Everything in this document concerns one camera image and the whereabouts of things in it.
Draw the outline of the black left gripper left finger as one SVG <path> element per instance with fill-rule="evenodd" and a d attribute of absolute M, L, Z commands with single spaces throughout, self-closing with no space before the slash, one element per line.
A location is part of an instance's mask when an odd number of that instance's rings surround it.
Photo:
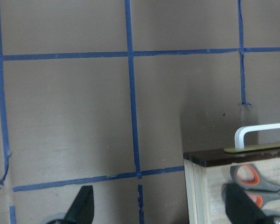
<path fill-rule="evenodd" d="M 94 219 L 93 187 L 82 186 L 64 217 L 65 224 L 91 224 Z"/>

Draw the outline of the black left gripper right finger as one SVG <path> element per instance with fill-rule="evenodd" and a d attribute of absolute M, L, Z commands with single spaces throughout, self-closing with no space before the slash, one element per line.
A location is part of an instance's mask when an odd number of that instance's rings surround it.
<path fill-rule="evenodd" d="M 232 224 L 271 223 L 271 218 L 258 208 L 237 184 L 224 184 L 221 196 L 225 204 L 225 213 Z"/>

